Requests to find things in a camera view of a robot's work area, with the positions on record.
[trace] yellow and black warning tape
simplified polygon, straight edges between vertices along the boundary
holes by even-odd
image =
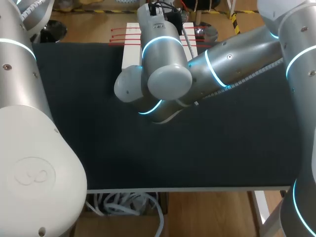
[[[125,14],[134,14],[137,12],[137,10],[129,10],[129,11],[122,11],[122,10],[87,10],[87,9],[82,9],[82,8],[75,8],[72,10],[60,10],[60,9],[53,9],[53,11],[58,11],[58,12],[63,12],[63,13],[68,13],[68,12],[87,12],[87,13],[107,13],[107,14],[120,14],[120,13],[125,13]],[[258,13],[257,10],[254,11],[235,11],[235,13],[247,13],[247,14],[253,14],[253,13]],[[228,14],[225,11],[204,11],[203,14]]]
[[[239,29],[239,26],[237,24],[237,18],[236,18],[236,13],[234,13],[232,15],[232,23],[233,23],[233,27],[234,27],[234,30],[235,30],[235,34],[238,35],[240,34],[240,29]]]
[[[234,11],[234,13],[246,13],[246,14],[254,14],[254,13],[259,13],[258,10],[254,10],[254,11]],[[216,10],[211,10],[211,11],[203,11],[202,14],[225,14],[228,15],[229,12],[227,11],[216,11]]]
[[[87,13],[107,13],[107,14],[134,14],[137,12],[137,10],[132,10],[132,11],[121,11],[121,10],[86,10],[86,9],[81,9],[81,8],[76,8],[76,9],[72,9],[70,11],[62,11],[60,9],[53,9],[53,11],[58,11],[58,12],[63,12],[63,13],[68,13],[68,12],[87,12]],[[216,11],[216,10],[212,10],[212,11],[204,11],[202,12],[203,14],[229,14],[229,12],[225,12],[225,11]],[[234,11],[233,15],[232,15],[232,24],[234,27],[234,31],[235,34],[238,35],[240,34],[240,29],[239,26],[237,24],[237,17],[236,15],[238,13],[246,13],[246,14],[254,14],[254,13],[259,13],[258,10],[254,10],[254,11],[249,11],[249,10],[245,10],[245,11]]]
[[[58,12],[62,12],[62,13],[68,13],[68,12],[87,12],[87,13],[107,13],[107,14],[120,14],[120,13],[124,13],[124,14],[135,14],[137,12],[137,10],[135,11],[118,11],[118,10],[86,10],[86,9],[72,9],[70,11],[64,11],[64,10],[60,10],[60,9],[53,9],[53,11],[58,11]]]

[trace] white table frame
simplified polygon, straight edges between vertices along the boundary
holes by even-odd
[[[231,2],[231,0],[227,0],[227,4],[228,4],[228,8],[229,8],[229,19],[232,18],[232,15],[235,11],[235,5],[236,5],[236,0],[233,0],[233,2]]]

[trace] black cable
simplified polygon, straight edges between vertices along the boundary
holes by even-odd
[[[156,1],[155,3],[154,3],[154,5],[157,5],[157,4],[164,4],[164,5],[166,5],[166,6],[169,6],[169,7],[171,7],[172,9],[174,9],[174,11],[178,11],[178,9],[175,7],[175,6],[173,6],[173,5],[171,5],[171,4],[168,4],[168,3],[166,3],[166,2],[164,2],[164,1]]]

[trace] circular logo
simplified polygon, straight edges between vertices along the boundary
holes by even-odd
[[[46,194],[55,184],[53,166],[42,158],[27,157],[18,160],[9,175],[9,188],[25,198]]]

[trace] dark gray fabric surface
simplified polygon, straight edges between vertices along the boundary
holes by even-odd
[[[300,136],[283,65],[153,124],[113,91],[123,47],[36,44],[56,126],[88,189],[291,185]]]

